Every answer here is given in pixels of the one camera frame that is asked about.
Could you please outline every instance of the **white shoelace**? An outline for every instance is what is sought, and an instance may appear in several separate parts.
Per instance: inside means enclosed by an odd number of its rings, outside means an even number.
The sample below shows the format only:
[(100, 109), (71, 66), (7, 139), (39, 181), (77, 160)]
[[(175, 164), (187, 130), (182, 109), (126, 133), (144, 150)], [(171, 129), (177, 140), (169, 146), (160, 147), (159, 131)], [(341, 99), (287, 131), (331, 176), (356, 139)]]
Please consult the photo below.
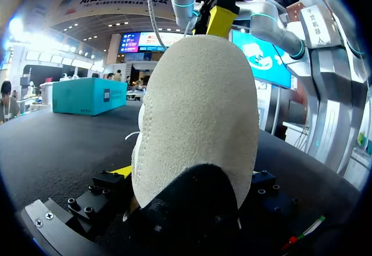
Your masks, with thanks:
[(125, 140), (128, 140), (129, 137), (132, 136), (132, 135), (134, 135), (134, 134), (140, 134), (140, 133), (141, 133), (141, 131), (135, 131), (135, 132), (132, 132), (132, 133), (130, 133), (130, 134), (128, 134), (128, 135), (126, 136)]

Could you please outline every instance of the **turquoise box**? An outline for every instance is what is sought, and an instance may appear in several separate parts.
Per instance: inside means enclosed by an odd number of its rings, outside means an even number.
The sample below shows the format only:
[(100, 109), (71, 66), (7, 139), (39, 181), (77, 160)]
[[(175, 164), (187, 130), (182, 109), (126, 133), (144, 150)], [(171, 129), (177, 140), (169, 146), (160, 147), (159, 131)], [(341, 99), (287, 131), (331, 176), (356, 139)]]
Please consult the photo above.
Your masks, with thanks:
[(83, 78), (53, 83), (53, 112), (95, 116), (124, 106), (127, 83)]

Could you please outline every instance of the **white knit shoe upper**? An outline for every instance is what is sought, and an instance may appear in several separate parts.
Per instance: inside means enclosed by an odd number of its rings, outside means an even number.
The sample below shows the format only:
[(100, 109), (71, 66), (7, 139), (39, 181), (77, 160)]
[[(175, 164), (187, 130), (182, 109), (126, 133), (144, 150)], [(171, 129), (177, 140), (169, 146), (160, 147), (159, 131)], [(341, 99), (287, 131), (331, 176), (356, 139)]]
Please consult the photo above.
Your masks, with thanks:
[(234, 44), (209, 35), (173, 44), (150, 77), (138, 122), (132, 180), (141, 207), (203, 163), (224, 170), (241, 206), (256, 160), (258, 113), (251, 67)]

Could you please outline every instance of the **black table surface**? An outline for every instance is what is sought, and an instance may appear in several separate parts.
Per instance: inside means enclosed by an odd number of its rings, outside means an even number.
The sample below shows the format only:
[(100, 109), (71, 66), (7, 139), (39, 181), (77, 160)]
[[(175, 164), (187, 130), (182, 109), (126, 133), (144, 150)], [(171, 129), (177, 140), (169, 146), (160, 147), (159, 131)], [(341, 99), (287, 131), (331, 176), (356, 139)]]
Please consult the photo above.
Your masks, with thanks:
[[(66, 207), (100, 170), (130, 165), (140, 102), (95, 117), (33, 112), (0, 126), (1, 175), (17, 210), (51, 197)], [(359, 192), (344, 178), (302, 151), (260, 131), (256, 171), (268, 170), (307, 208), (344, 222)]]

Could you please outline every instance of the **pillar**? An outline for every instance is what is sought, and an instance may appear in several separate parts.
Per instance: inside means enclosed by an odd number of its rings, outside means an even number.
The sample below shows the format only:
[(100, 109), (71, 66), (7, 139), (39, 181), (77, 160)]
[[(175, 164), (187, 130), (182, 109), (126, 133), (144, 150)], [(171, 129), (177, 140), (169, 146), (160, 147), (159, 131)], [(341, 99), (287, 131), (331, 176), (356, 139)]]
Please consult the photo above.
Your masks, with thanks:
[(121, 34), (113, 34), (111, 36), (110, 48), (107, 54), (106, 64), (116, 63), (117, 51), (119, 50), (120, 42), (121, 42)]

